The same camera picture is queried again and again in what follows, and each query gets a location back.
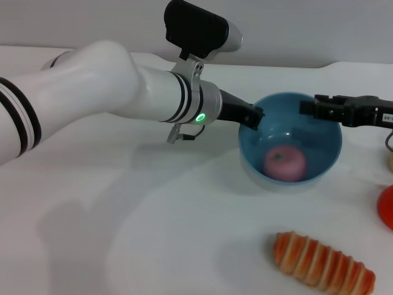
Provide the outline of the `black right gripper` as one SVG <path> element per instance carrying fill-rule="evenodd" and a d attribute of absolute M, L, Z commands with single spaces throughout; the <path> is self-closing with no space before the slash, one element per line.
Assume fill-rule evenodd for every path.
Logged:
<path fill-rule="evenodd" d="M 339 122 L 345 127 L 391 127 L 392 101 L 382 100 L 377 96 L 334 96 L 338 98 Z M 300 114 L 315 119 L 334 120 L 331 109 L 318 103 L 334 103 L 328 95 L 315 95 L 315 102 L 301 101 Z"/>

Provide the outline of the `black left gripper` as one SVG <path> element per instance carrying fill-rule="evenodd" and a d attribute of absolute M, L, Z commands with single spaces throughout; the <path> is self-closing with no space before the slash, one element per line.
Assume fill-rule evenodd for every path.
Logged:
<path fill-rule="evenodd" d="M 265 116 L 262 108 L 253 106 L 224 90 L 221 90 L 220 94 L 222 107 L 218 116 L 219 120 L 241 123 L 252 130 L 258 129 Z"/>

